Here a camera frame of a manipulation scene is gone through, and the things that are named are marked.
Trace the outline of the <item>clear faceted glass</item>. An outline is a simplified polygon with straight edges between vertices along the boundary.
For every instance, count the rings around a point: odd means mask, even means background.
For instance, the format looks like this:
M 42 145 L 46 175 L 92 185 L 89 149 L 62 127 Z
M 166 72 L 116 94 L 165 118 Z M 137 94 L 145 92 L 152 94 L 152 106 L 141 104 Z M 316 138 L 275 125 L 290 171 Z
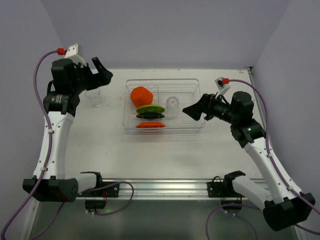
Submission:
M 98 107 L 103 103 L 103 97 L 101 95 L 100 88 L 87 90 L 85 92 L 85 96 L 90 101 L 91 105 L 94 107 Z
M 169 120 L 176 119 L 180 112 L 180 101 L 176 96 L 170 96 L 165 104 L 165 116 Z

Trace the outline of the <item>orange plastic plate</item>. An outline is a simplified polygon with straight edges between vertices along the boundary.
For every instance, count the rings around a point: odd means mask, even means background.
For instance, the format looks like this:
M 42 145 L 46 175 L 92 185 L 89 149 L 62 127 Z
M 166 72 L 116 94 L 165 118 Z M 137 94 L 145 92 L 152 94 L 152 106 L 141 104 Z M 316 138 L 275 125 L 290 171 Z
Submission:
M 165 126 L 166 125 L 161 122 L 148 121 L 148 122 L 139 123 L 135 127 L 138 129 L 148 129 L 148 128 L 164 128 Z

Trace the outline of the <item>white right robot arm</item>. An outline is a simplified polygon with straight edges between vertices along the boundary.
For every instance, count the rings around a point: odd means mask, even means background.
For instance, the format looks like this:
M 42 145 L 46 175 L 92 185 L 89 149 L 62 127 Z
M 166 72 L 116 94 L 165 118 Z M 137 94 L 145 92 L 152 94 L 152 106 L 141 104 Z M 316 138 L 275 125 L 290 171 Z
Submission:
M 278 158 L 267 150 L 267 135 L 253 118 L 254 102 L 249 93 L 237 91 L 231 102 L 223 95 L 203 94 L 200 100 L 182 111 L 195 121 L 205 114 L 205 120 L 218 118 L 230 124 L 233 138 L 251 157 L 268 188 L 257 185 L 242 171 L 224 176 L 222 189 L 230 195 L 241 195 L 254 203 L 274 231 L 301 223 L 309 217 L 315 198 L 291 180 Z

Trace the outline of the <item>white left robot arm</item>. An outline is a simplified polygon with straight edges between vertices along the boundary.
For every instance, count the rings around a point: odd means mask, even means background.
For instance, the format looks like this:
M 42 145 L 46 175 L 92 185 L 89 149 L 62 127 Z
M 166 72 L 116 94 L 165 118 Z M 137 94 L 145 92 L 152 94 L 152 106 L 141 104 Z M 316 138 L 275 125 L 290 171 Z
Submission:
M 102 186 L 97 171 L 84 171 L 67 178 L 65 158 L 68 136 L 80 103 L 80 94 L 99 86 L 88 66 L 81 67 L 71 59 L 59 59 L 51 66 L 52 81 L 43 99 L 44 135 L 40 156 L 31 179 L 22 188 L 40 202 L 74 202 L 85 191 Z

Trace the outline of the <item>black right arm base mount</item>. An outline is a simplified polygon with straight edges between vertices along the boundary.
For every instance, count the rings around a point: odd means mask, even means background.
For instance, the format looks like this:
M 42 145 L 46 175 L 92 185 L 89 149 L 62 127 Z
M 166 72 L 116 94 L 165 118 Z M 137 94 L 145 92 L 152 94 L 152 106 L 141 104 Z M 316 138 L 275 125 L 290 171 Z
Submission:
M 224 180 L 215 176 L 206 183 L 207 195 L 209 198 L 219 199 L 221 205 L 242 204 L 242 196 L 227 190 Z

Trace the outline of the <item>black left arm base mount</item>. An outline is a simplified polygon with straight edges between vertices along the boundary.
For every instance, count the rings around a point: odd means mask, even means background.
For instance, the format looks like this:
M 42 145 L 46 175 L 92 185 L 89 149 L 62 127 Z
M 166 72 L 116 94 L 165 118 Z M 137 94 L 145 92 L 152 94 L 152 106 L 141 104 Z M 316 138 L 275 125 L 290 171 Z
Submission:
M 108 198 L 117 198 L 119 196 L 120 184 L 115 184 L 98 191 L 86 191 L 82 194 L 85 198 L 84 207 L 90 212 L 97 213 L 106 207 Z

